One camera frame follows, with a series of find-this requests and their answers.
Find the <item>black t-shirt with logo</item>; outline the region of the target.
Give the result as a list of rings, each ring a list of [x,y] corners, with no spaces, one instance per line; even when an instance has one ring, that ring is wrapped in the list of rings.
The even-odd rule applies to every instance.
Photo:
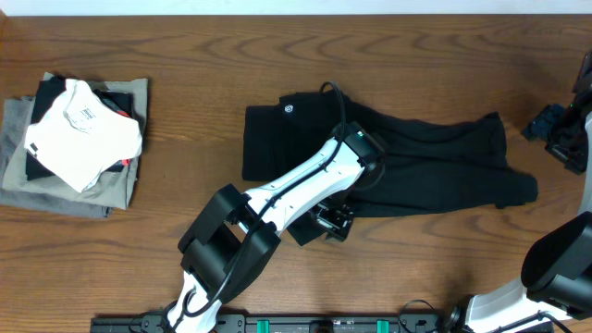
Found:
[[[387,144],[380,181],[347,198],[357,217],[447,213],[532,203],[537,180],[510,168],[500,116],[455,125],[400,119],[332,91],[296,92],[245,113],[242,177],[270,181],[320,150],[345,117]]]

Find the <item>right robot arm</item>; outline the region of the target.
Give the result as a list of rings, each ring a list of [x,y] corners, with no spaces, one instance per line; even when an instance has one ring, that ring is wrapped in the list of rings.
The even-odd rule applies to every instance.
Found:
[[[591,175],[591,56],[585,55],[571,103],[546,106],[522,131],[545,142],[566,169]],[[574,219],[539,239],[528,251],[521,276],[455,306],[444,332],[566,331],[568,320],[591,316],[591,183],[585,183]]]

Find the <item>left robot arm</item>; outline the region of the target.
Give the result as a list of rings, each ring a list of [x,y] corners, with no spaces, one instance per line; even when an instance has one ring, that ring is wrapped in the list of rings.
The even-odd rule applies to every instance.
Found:
[[[260,276],[293,223],[344,241],[353,221],[346,199],[382,177],[387,147],[358,123],[341,123],[282,177],[244,192],[218,190],[179,241],[183,287],[165,314],[168,331],[211,331],[220,307]]]

